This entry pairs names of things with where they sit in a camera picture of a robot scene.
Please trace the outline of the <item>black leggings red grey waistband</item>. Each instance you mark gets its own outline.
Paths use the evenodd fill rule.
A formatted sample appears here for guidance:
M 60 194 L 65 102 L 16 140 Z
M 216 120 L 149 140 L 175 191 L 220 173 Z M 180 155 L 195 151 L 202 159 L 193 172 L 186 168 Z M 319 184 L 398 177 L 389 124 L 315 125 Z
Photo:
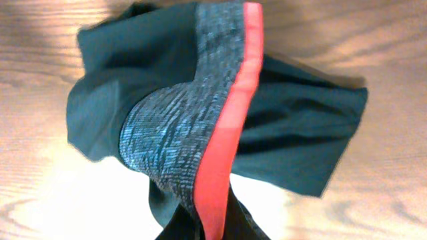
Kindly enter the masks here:
M 134 3 L 77 42 L 67 140 L 149 177 L 160 239 L 265 239 L 230 175 L 320 197 L 368 100 L 267 56 L 254 2 Z

